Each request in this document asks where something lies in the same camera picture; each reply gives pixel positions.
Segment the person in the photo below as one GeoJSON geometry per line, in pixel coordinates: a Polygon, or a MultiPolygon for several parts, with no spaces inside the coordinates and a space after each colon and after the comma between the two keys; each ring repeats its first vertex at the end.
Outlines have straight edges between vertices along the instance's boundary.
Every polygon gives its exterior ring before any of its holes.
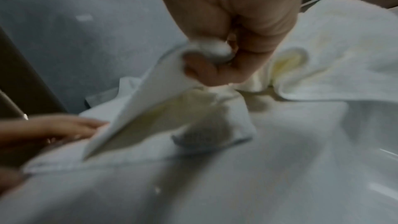
{"type": "MultiPolygon", "coordinates": [[[[97,129],[105,124],[107,122],[68,114],[36,116],[29,120],[2,120],[0,148],[53,139],[86,139],[92,137],[97,129]]],[[[20,185],[24,179],[19,171],[0,167],[0,195],[20,185]]]]}
{"type": "Polygon", "coordinates": [[[296,23],[302,0],[163,0],[190,39],[215,37],[236,50],[215,66],[198,54],[185,56],[185,73],[207,86],[242,83],[259,69],[296,23]]]}

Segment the white cloth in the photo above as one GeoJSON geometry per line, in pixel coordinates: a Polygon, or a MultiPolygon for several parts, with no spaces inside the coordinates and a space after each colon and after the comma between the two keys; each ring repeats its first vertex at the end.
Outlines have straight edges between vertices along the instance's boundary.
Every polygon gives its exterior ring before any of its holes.
{"type": "MultiPolygon", "coordinates": [[[[112,169],[104,160],[96,169],[36,175],[2,198],[3,222],[396,223],[397,26],[379,7],[323,0],[253,79],[235,86],[273,84],[280,96],[304,101],[243,93],[253,141],[195,158],[112,169]]],[[[123,99],[83,115],[110,118],[104,113],[123,99]]]]}

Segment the gray wall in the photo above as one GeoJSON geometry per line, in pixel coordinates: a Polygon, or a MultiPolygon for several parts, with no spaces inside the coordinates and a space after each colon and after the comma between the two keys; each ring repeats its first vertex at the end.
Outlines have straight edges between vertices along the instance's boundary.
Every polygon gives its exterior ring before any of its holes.
{"type": "Polygon", "coordinates": [[[185,40],[162,0],[0,0],[0,26],[73,113],[185,40]]]}

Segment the folded towel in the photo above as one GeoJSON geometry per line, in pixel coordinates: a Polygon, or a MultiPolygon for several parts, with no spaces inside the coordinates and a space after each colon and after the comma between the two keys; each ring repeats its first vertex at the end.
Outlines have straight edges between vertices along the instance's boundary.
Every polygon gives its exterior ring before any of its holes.
{"type": "Polygon", "coordinates": [[[398,80],[396,41],[398,17],[388,10],[359,0],[322,0],[299,15],[294,29],[250,80],[209,90],[192,90],[200,85],[184,76],[181,55],[196,50],[208,56],[224,55],[218,57],[224,62],[230,59],[229,49],[219,42],[185,45],[174,51],[173,56],[167,54],[161,58],[147,72],[131,97],[119,99],[124,99],[125,105],[104,132],[90,142],[71,144],[46,153],[28,163],[25,171],[36,173],[117,165],[169,158],[181,153],[192,154],[192,149],[187,147],[203,147],[201,145],[206,142],[197,142],[196,136],[213,124],[209,118],[219,115],[222,115],[222,121],[228,123],[213,127],[205,137],[223,134],[229,138],[221,143],[212,140],[212,143],[223,147],[249,139],[254,136],[255,130],[242,97],[233,89],[254,93],[272,85],[278,95],[295,101],[398,102],[398,90],[394,85],[398,80]],[[202,99],[198,99],[200,96],[208,99],[202,107],[199,102],[202,99]],[[217,112],[211,109],[212,106],[227,107],[226,111],[231,113],[217,112]],[[202,110],[203,116],[188,120],[190,115],[198,116],[202,110]],[[167,125],[173,125],[173,118],[179,123],[168,128],[167,125]],[[227,128],[237,130],[231,135],[225,133],[228,130],[223,131],[227,128]],[[140,137],[132,137],[135,132],[141,134],[140,137]],[[102,154],[82,161],[83,157],[94,153],[102,154]]]}

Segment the towel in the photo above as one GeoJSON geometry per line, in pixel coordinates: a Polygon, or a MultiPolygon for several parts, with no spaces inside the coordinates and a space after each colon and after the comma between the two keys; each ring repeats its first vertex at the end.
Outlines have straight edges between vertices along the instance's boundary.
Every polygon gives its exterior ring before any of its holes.
{"type": "MultiPolygon", "coordinates": [[[[296,26],[276,49],[272,58],[248,81],[215,89],[194,89],[200,85],[184,77],[181,55],[194,49],[207,56],[223,55],[216,59],[218,62],[225,62],[231,56],[229,49],[223,46],[225,44],[216,41],[205,42],[205,46],[200,42],[184,45],[174,51],[172,57],[166,54],[170,57],[169,61],[167,57],[161,58],[147,72],[138,90],[130,97],[112,101],[122,102],[123,106],[104,132],[90,142],[82,141],[46,153],[29,162],[25,171],[40,173],[110,164],[117,166],[122,163],[176,157],[181,153],[192,154],[192,149],[187,147],[198,147],[203,142],[198,142],[196,137],[192,140],[193,135],[187,129],[195,128],[194,125],[208,125],[205,122],[212,115],[223,115],[217,109],[210,109],[214,105],[227,107],[227,111],[240,108],[236,110],[239,112],[224,114],[223,118],[228,121],[226,126],[213,128],[217,132],[224,132],[223,127],[238,129],[236,134],[227,134],[232,137],[220,146],[250,139],[255,130],[247,117],[244,100],[236,90],[257,93],[272,86],[280,97],[292,101],[370,101],[374,105],[364,108],[371,110],[368,114],[375,114],[374,110],[380,107],[378,103],[398,102],[394,85],[398,80],[397,39],[398,18],[390,11],[359,0],[322,0],[299,15],[296,26]],[[169,74],[175,78],[168,79],[174,80],[174,85],[162,79],[169,74]],[[166,131],[153,130],[154,122],[161,119],[159,122],[168,124],[173,115],[181,111],[187,114],[176,118],[199,114],[202,109],[189,111],[188,108],[201,103],[201,99],[187,99],[191,103],[184,103],[187,101],[184,99],[186,95],[191,98],[208,97],[206,99],[210,102],[202,107],[205,115],[187,124],[177,124],[177,127],[166,131]],[[180,105],[186,109],[169,110],[180,105]],[[236,118],[240,118],[238,114],[242,115],[242,121],[234,122],[236,118]],[[142,137],[129,138],[129,134],[134,133],[134,130],[126,133],[129,128],[139,130],[140,127],[143,128],[142,137]],[[96,152],[101,155],[83,161],[83,158],[96,152]]],[[[193,132],[200,136],[200,130],[193,132]]],[[[200,138],[212,136],[211,131],[209,132],[207,136],[200,138]]]]}

